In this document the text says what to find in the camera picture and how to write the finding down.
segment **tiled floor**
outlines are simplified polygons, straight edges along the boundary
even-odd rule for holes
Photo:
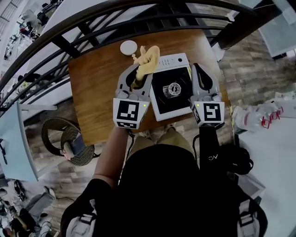
[[[274,96],[276,91],[285,88],[296,82],[296,66],[294,62],[287,59],[273,61],[268,53],[267,47],[258,31],[248,36],[240,43],[225,52],[224,58],[219,62],[221,71],[225,77],[228,88],[228,95],[232,105],[256,105]],[[41,168],[45,163],[50,162],[54,157],[45,149],[40,137],[42,122],[48,116],[62,116],[73,121],[77,121],[73,103],[71,100],[62,103],[58,111],[42,113],[36,121],[31,121],[27,125],[26,134],[37,168]],[[225,116],[225,126],[218,131],[220,143],[232,141],[232,129],[229,112]],[[177,123],[177,130],[192,143],[193,137],[198,134],[195,120],[188,119]],[[161,128],[153,132],[156,139],[162,134]],[[52,139],[58,140],[58,134],[53,134]],[[96,152],[100,152],[104,144],[96,145]],[[41,193],[42,186],[48,185],[55,189],[58,198],[77,198],[90,181],[94,171],[94,159],[84,167],[75,167],[71,163],[64,161],[52,172],[44,175],[39,183],[25,182],[27,196],[32,197]],[[5,200],[17,205],[11,187]],[[71,204],[69,199],[56,200],[46,212],[53,216],[53,230],[59,229],[61,216],[65,208]]]

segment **wooden table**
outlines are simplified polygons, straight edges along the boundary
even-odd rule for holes
[[[200,63],[211,70],[220,82],[223,101],[229,105],[226,87],[211,49],[202,30],[178,30],[153,33],[132,38],[149,49],[160,48],[160,55],[186,53],[190,64]],[[113,98],[120,74],[133,64],[131,56],[120,52],[122,41],[94,50],[74,59],[69,64],[70,81],[75,110],[81,133],[86,145],[105,141],[111,132],[113,122]],[[157,122],[152,105],[138,131],[153,129],[169,123],[190,118],[192,114]]]

